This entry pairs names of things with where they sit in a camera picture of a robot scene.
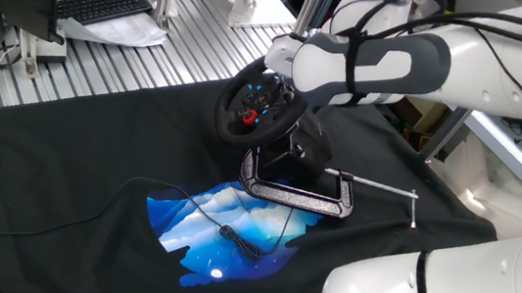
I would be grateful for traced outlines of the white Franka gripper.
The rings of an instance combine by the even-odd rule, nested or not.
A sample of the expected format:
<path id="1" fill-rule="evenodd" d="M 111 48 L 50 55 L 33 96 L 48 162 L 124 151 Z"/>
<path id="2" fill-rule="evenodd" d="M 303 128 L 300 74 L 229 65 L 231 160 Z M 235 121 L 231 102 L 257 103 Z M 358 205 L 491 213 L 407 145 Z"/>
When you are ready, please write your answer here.
<path id="1" fill-rule="evenodd" d="M 264 56 L 265 66 L 276 73 L 291 77 L 295 55 L 303 44 L 302 39 L 294 34 L 274 37 Z"/>

